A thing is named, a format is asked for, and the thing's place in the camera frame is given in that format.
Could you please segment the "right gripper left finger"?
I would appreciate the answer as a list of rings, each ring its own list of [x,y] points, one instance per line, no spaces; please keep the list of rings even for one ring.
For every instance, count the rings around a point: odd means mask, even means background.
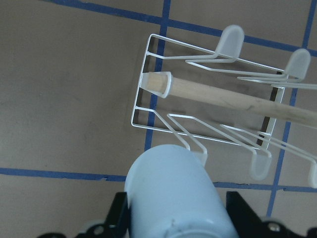
[[[128,231],[129,208],[126,192],[115,194],[106,219],[80,231],[76,238],[124,238]]]

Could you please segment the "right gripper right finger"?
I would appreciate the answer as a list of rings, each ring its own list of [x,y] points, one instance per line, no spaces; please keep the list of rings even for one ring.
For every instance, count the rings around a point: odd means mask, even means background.
[[[262,220],[237,191],[226,193],[226,210],[241,238],[301,238],[280,222]]]

